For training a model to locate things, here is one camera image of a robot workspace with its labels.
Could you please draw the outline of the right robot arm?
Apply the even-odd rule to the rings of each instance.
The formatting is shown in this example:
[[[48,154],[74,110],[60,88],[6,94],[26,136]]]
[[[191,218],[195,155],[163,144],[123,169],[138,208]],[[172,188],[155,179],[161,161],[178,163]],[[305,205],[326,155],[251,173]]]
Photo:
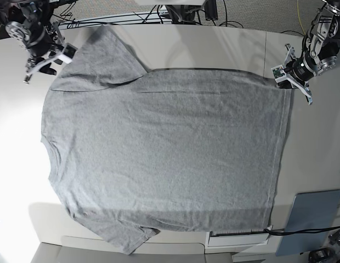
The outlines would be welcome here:
[[[25,83],[36,72],[56,75],[51,64],[63,63],[58,56],[65,41],[58,24],[50,20],[55,9],[70,3],[72,1],[0,1],[0,26],[29,53]]]

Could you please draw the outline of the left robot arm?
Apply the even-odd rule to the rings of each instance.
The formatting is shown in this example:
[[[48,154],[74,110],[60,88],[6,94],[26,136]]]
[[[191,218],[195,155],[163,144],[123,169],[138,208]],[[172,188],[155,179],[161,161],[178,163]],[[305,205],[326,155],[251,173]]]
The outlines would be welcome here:
[[[302,39],[300,57],[288,44],[284,72],[292,88],[299,89],[309,105],[313,103],[309,81],[336,65],[340,50],[340,1],[324,1]]]

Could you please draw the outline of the robot base stand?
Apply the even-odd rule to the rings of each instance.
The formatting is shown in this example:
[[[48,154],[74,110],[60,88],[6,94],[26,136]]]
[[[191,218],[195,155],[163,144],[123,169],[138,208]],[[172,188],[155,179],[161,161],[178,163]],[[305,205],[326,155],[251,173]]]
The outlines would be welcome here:
[[[176,25],[202,25],[200,13],[214,26],[218,20],[217,1],[204,1],[200,5],[158,5],[156,12],[161,24],[168,19]]]

